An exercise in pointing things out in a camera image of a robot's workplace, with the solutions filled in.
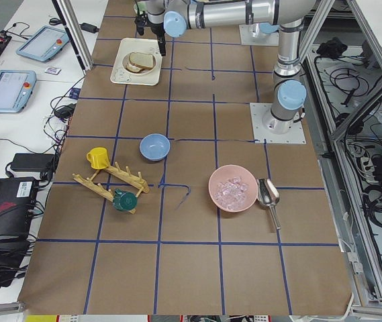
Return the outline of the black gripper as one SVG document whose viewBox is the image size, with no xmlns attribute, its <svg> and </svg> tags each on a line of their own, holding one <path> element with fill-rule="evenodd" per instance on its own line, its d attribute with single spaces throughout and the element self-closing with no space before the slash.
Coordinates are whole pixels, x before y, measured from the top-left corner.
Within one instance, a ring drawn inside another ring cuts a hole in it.
<svg viewBox="0 0 382 322">
<path fill-rule="evenodd" d="M 142 15 L 136 15 L 134 23 L 136 24 L 136 31 L 140 36 L 144 35 L 144 28 L 150 28 L 152 33 L 158 38 L 158 49 L 161 56 L 166 56 L 166 44 L 164 38 L 164 29 L 162 22 L 155 22 L 153 17 L 150 17 L 148 12 Z"/>
</svg>

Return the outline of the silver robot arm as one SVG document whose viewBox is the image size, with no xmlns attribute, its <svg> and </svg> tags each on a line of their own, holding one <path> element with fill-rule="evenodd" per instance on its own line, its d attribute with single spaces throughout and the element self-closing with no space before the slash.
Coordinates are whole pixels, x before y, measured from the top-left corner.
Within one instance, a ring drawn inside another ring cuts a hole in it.
<svg viewBox="0 0 382 322">
<path fill-rule="evenodd" d="M 225 25 L 267 23 L 279 28 L 277 62 L 273 69 L 274 101 L 263 115 L 262 124 L 272 133 L 290 130 L 307 92 L 299 81 L 300 37 L 303 18 L 314 1 L 146 1 L 134 19 L 143 35 L 150 28 L 156 35 L 161 55 L 166 54 L 165 37 L 181 37 L 187 30 Z"/>
</svg>

